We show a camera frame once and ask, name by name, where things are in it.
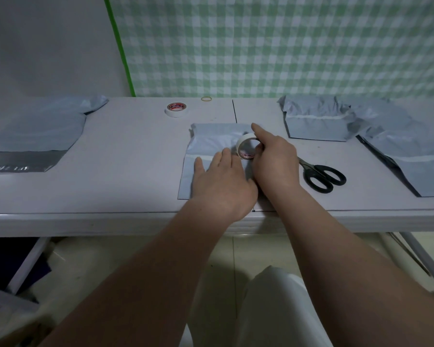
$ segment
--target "green tape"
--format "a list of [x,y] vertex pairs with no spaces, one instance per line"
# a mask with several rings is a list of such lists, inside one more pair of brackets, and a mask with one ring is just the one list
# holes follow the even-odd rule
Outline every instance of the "green tape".
[[132,78],[130,77],[129,66],[127,64],[127,58],[125,58],[124,48],[122,47],[121,35],[117,29],[116,20],[114,19],[114,14],[112,13],[112,8],[109,0],[104,0],[106,5],[106,10],[108,11],[108,17],[111,21],[112,31],[114,32],[114,37],[116,38],[117,47],[119,48],[119,53],[121,54],[122,64],[124,65],[125,75],[127,76],[127,82],[129,83],[129,89],[132,97],[135,97],[135,89],[133,88]]

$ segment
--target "right hand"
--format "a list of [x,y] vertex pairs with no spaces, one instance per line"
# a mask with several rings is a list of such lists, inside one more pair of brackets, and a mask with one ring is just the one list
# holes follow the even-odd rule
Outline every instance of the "right hand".
[[255,123],[252,123],[251,128],[260,140],[255,149],[252,169],[264,194],[271,198],[300,189],[299,160],[294,145]]

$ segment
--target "white table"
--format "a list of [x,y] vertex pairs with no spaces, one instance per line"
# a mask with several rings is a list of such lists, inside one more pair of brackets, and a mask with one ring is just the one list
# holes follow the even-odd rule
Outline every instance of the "white table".
[[[174,101],[187,103],[189,115],[166,116]],[[434,100],[397,102],[434,128]],[[0,100],[0,128],[19,104]],[[112,98],[87,117],[80,139],[48,172],[0,174],[0,236],[155,233],[185,202],[177,193],[190,125],[236,121],[258,122],[287,138],[276,99]],[[306,189],[350,230],[434,231],[434,198],[415,197],[356,139],[289,141],[307,162],[347,176],[327,195]],[[228,233],[282,231],[261,199]]]

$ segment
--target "tape roll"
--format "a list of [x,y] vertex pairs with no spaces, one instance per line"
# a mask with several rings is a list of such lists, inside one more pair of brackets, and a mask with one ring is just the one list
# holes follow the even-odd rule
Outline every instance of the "tape roll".
[[188,107],[183,102],[173,102],[167,105],[164,112],[169,117],[179,118],[188,114]]
[[237,154],[240,158],[244,160],[252,160],[255,157],[255,153],[246,153],[241,151],[241,147],[244,143],[246,143],[249,140],[257,140],[260,141],[255,134],[253,133],[247,133],[240,137],[240,139],[237,142]]

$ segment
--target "checkered fabric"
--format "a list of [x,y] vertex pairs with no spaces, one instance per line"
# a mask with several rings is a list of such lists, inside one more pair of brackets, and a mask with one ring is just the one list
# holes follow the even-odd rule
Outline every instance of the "checkered fabric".
[[434,0],[110,0],[137,96],[434,97]]

